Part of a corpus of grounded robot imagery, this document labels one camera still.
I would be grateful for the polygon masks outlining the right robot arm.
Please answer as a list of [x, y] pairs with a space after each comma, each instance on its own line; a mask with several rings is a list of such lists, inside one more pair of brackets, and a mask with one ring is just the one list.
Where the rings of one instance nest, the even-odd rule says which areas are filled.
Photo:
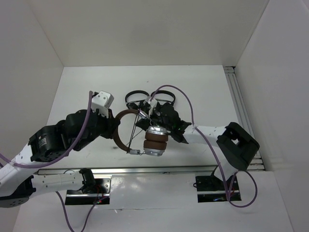
[[237, 171], [246, 171], [260, 148], [259, 143], [236, 122], [223, 127], [198, 126], [180, 119], [171, 104], [164, 104], [153, 111], [148, 105], [138, 108], [142, 119], [136, 126], [145, 131], [143, 143], [147, 155], [161, 156], [168, 138], [180, 144], [206, 144], [218, 147], [224, 160], [218, 164], [211, 185], [215, 189], [227, 186], [228, 179]]

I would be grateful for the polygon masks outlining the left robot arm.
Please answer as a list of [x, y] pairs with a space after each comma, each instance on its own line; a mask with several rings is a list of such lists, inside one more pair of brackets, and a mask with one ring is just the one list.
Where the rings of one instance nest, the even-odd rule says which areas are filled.
[[89, 193], [96, 181], [89, 168], [56, 175], [37, 175], [37, 168], [14, 166], [50, 164], [63, 155], [77, 138], [86, 110], [69, 114], [66, 119], [52, 126], [45, 126], [30, 137], [22, 151], [0, 170], [0, 206], [12, 208], [26, 203], [35, 196], [49, 192], [74, 190]]

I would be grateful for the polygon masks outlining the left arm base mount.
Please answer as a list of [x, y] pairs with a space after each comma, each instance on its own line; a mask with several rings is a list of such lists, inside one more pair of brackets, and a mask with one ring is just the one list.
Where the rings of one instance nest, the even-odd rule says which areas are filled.
[[110, 174], [94, 174], [95, 184], [86, 192], [82, 190], [67, 190], [65, 205], [108, 205], [112, 176]]

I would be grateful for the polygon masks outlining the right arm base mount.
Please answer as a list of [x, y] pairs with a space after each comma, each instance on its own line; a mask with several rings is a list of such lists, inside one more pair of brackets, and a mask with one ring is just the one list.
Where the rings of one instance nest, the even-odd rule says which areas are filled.
[[[211, 175], [197, 175], [193, 187], [197, 190], [198, 203], [226, 202], [226, 194], [223, 182]], [[231, 201], [241, 201], [238, 180], [235, 177], [231, 189]]]

